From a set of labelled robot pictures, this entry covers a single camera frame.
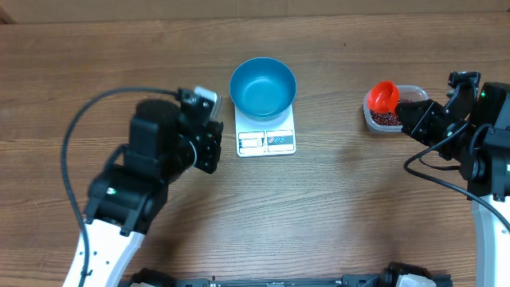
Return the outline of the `red measuring scoop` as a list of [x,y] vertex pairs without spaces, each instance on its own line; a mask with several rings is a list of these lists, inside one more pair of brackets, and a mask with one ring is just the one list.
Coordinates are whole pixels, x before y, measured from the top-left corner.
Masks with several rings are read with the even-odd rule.
[[393,113],[400,101],[400,92],[392,81],[379,82],[369,93],[367,107],[377,113]]

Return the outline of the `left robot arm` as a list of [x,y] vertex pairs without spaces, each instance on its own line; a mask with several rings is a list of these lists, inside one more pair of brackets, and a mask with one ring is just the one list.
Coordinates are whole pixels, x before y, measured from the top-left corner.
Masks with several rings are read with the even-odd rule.
[[167,202],[168,187],[196,167],[215,172],[223,125],[218,100],[193,96],[175,105],[144,100],[131,119],[129,139],[110,156],[88,189],[84,231],[67,286],[116,286]]

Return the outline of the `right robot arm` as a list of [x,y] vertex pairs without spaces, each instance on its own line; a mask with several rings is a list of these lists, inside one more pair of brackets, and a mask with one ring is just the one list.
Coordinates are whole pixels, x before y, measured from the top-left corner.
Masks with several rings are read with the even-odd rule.
[[[472,204],[477,236],[478,286],[509,284],[509,86],[486,82],[481,90],[458,87],[447,106],[433,100],[398,104],[402,130],[426,149],[405,171],[463,194]],[[467,182],[459,187],[410,168],[432,151],[458,162]]]

